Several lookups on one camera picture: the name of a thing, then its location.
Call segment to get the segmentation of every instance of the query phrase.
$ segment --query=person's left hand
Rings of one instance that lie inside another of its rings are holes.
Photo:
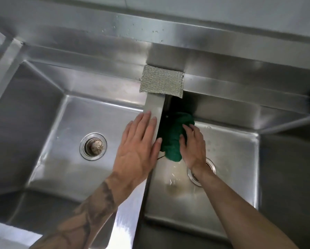
[[[157,118],[140,113],[126,126],[112,172],[133,190],[147,177],[157,162],[162,138],[152,145]]]

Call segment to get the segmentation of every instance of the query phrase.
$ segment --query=drain strainer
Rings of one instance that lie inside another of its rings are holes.
[[[207,165],[211,168],[214,174],[216,174],[216,169],[214,163],[211,161],[211,159],[206,158]],[[195,177],[195,175],[192,173],[192,171],[187,168],[187,175],[191,179],[192,183],[194,183],[196,186],[201,187],[201,184],[199,183],[198,179]]]
[[[92,133],[86,135],[80,143],[80,154],[89,161],[100,159],[107,149],[107,141],[103,135]]]

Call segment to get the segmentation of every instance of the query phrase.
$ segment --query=forearm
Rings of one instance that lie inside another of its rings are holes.
[[[111,214],[131,192],[129,182],[111,174],[74,210],[71,218],[59,224],[52,234],[43,236],[30,248],[88,249]]]
[[[200,177],[199,181],[235,249],[297,249],[277,226],[214,173],[204,170],[195,174]]]

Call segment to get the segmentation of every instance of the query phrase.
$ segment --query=tattooed forearm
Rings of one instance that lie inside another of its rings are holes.
[[[104,181],[74,210],[71,218],[58,225],[54,233],[39,239],[30,249],[88,249],[100,228],[116,208],[112,191]]]

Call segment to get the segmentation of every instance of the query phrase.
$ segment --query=stainless steel sink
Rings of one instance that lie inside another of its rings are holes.
[[[191,113],[217,175],[310,249],[310,39],[139,15],[0,0],[0,245],[29,247],[67,218],[152,109]],[[139,93],[145,64],[183,71],[183,98]],[[231,244],[185,164],[161,158],[91,248]]]

